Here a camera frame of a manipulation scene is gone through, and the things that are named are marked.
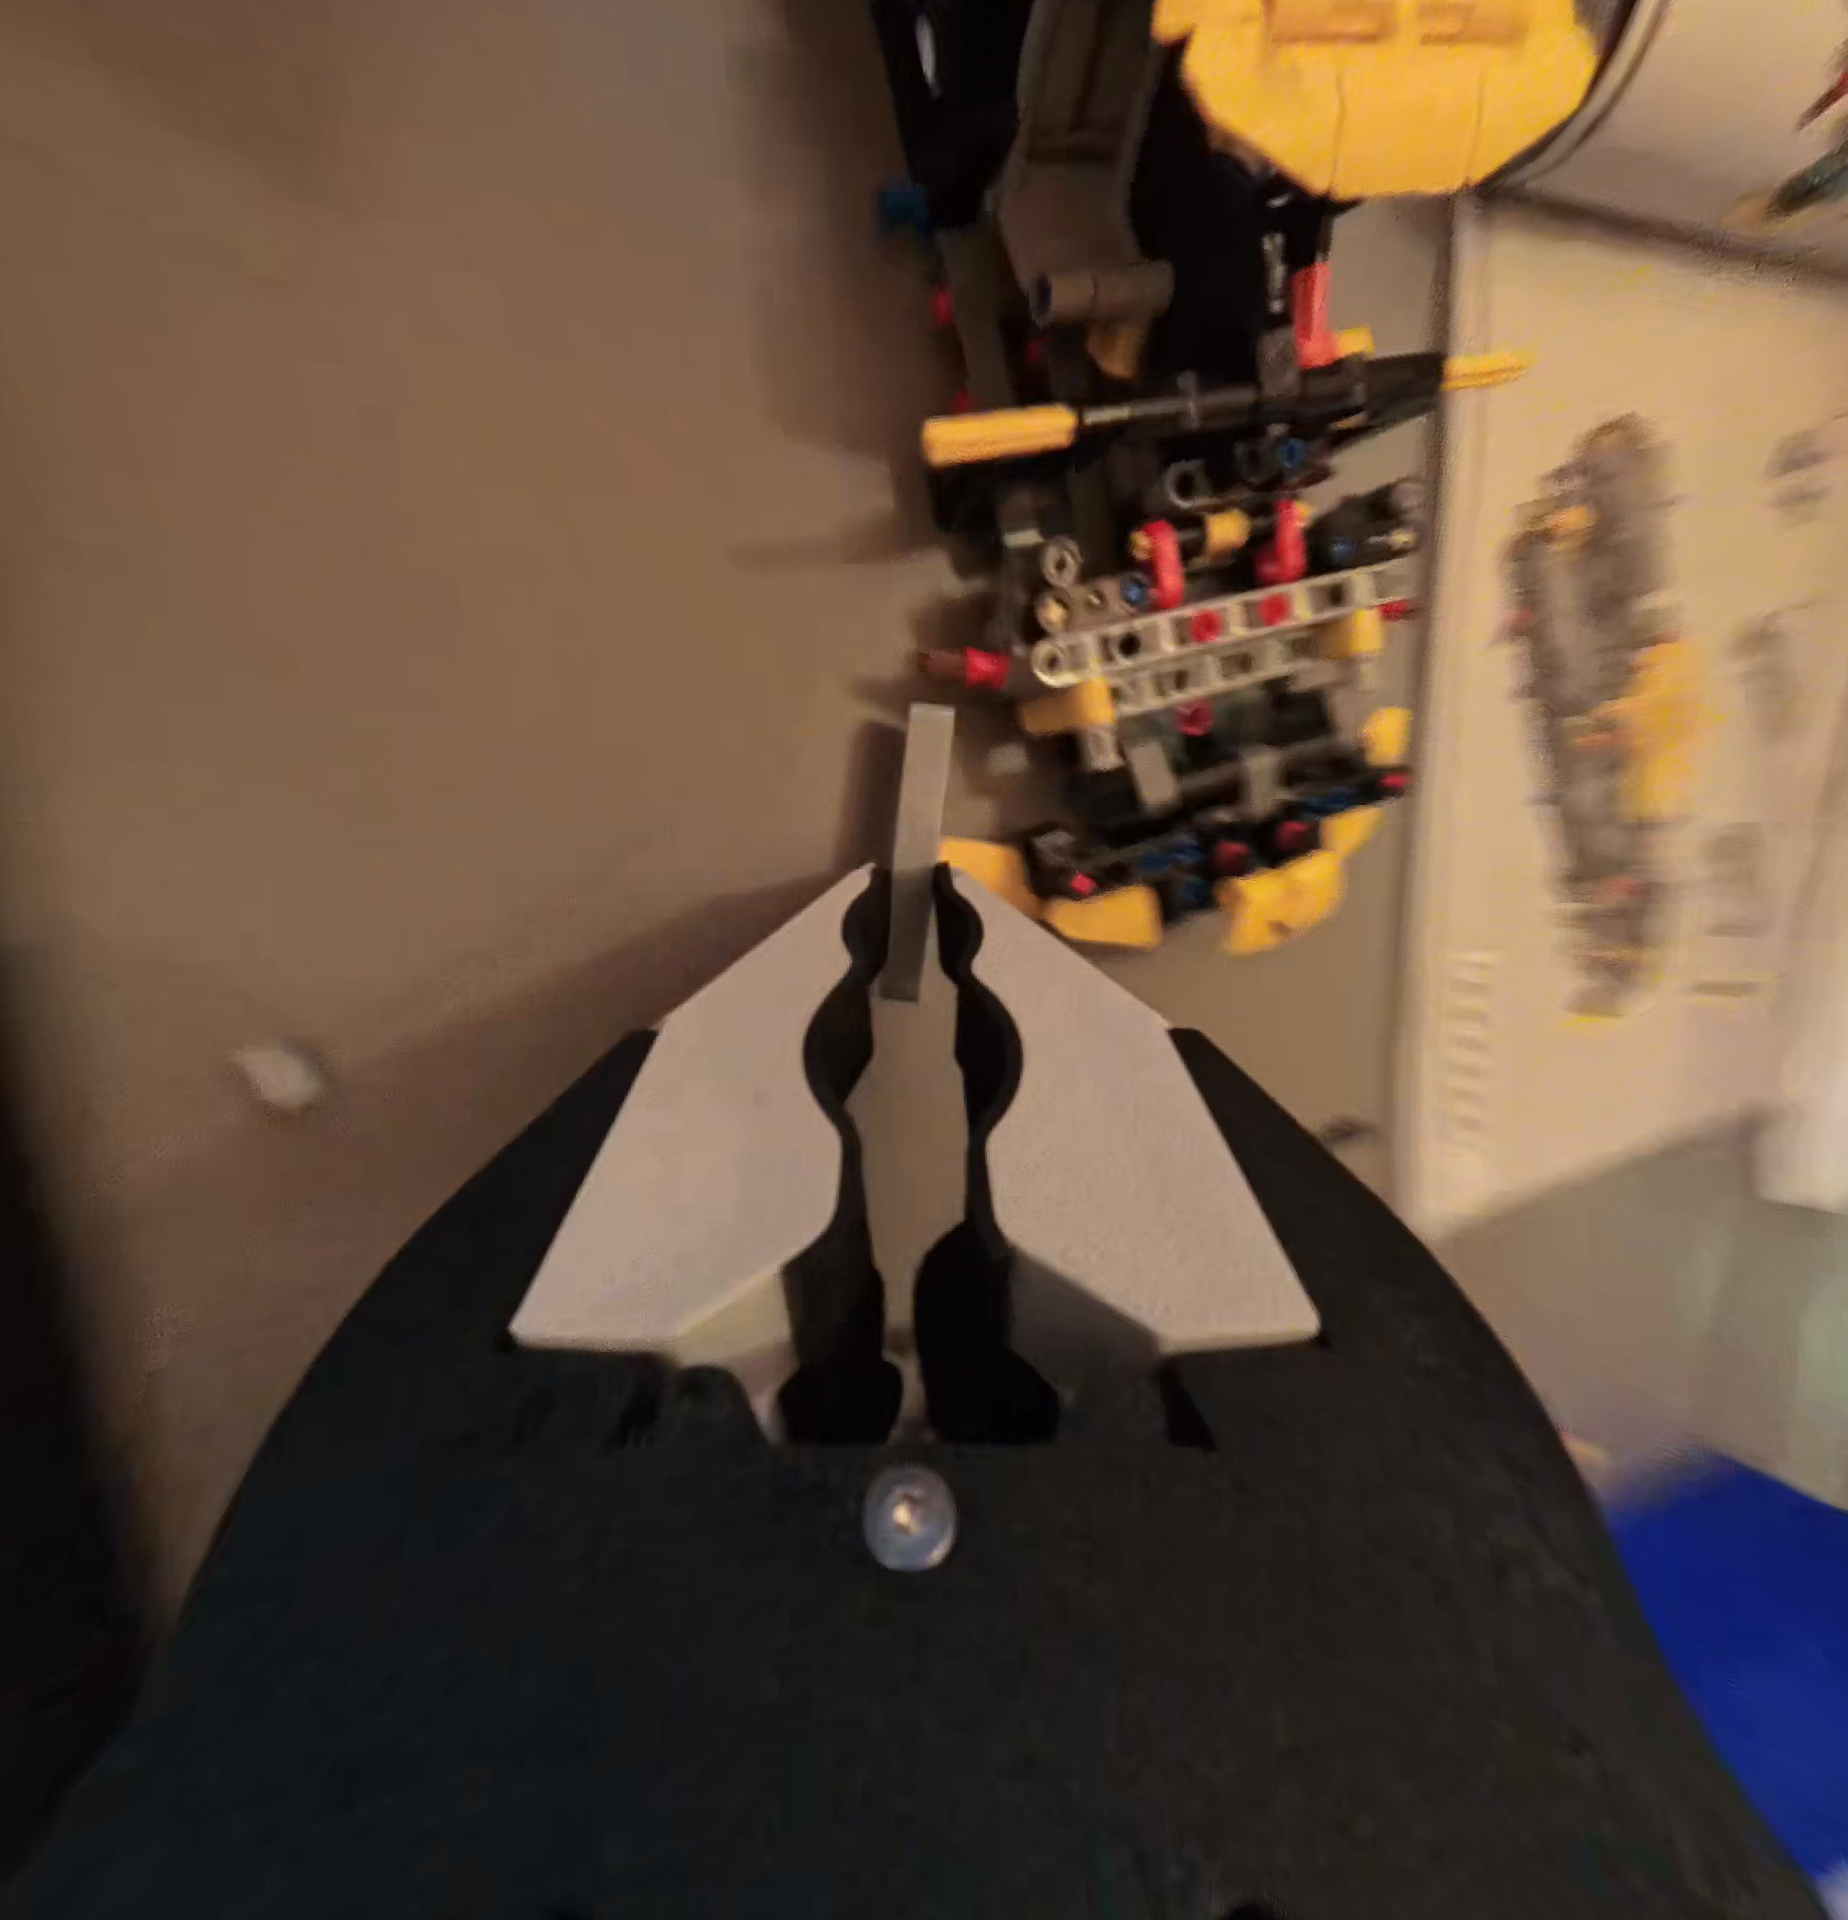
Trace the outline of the yellow black brick car model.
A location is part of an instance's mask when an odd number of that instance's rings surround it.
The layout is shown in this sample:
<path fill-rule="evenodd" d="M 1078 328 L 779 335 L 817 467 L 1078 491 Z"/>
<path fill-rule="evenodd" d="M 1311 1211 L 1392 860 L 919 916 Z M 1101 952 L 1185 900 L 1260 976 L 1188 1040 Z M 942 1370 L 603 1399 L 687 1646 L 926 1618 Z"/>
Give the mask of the yellow black brick car model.
<path fill-rule="evenodd" d="M 1494 179 L 1585 103 L 1600 46 L 1551 3 L 870 4 L 961 407 L 919 429 L 984 635 L 922 650 L 1012 709 L 1059 814 L 944 833 L 1081 948 L 1221 914 L 1276 949 L 1412 786 L 1410 716 L 1352 683 L 1414 613 L 1408 483 L 1319 506 L 1343 453 L 1515 379 L 1382 356 L 1333 322 L 1340 221 Z"/>

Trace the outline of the grey desk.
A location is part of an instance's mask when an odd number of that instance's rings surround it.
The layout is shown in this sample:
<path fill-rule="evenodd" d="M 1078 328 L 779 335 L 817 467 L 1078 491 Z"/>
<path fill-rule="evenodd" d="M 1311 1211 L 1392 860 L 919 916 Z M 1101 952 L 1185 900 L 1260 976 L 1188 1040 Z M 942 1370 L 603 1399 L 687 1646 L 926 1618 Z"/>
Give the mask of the grey desk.
<path fill-rule="evenodd" d="M 850 4 L 0 4 L 0 961 L 172 1583 L 431 1206 L 879 852 L 892 164 Z"/>

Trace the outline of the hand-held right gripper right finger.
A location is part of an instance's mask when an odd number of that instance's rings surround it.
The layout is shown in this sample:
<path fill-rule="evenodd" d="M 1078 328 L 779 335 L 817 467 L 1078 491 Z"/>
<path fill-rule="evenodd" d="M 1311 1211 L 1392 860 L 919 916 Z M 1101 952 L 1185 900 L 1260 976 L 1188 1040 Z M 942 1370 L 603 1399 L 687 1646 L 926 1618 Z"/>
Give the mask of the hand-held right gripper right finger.
<path fill-rule="evenodd" d="M 965 1218 L 1003 1268 L 1008 1351 L 1081 1391 L 1311 1342 L 1321 1312 L 1170 1025 L 978 877 L 938 868 L 934 900 Z"/>

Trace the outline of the open instruction booklet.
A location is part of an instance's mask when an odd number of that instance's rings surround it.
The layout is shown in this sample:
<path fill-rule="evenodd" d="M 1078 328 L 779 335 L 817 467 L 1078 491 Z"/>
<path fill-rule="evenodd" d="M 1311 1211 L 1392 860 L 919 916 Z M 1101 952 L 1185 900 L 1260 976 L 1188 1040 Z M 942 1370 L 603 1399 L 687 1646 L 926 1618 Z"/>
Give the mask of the open instruction booklet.
<path fill-rule="evenodd" d="M 1848 719 L 1848 4 L 1631 4 L 1453 216 L 1396 1168 L 1453 1230 L 1775 1098 Z"/>

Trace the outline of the blue plastic bin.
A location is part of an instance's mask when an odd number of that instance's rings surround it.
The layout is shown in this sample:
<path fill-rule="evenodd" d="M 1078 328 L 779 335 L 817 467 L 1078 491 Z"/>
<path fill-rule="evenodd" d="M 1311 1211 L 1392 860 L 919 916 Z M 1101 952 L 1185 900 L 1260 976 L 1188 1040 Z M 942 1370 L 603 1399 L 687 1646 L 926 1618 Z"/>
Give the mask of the blue plastic bin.
<path fill-rule="evenodd" d="M 1605 1520 L 1705 1731 L 1848 1913 L 1848 1512 L 1708 1458 L 1610 1498 Z"/>

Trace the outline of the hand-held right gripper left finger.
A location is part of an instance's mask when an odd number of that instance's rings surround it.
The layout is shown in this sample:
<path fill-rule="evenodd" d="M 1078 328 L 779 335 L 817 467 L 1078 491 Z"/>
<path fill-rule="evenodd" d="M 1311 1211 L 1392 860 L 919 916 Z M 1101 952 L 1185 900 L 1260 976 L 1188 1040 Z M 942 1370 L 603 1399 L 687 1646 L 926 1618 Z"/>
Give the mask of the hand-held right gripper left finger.
<path fill-rule="evenodd" d="M 864 1140 L 886 872 L 864 863 L 667 1013 L 511 1319 L 534 1353 L 751 1388 L 883 1362 Z"/>

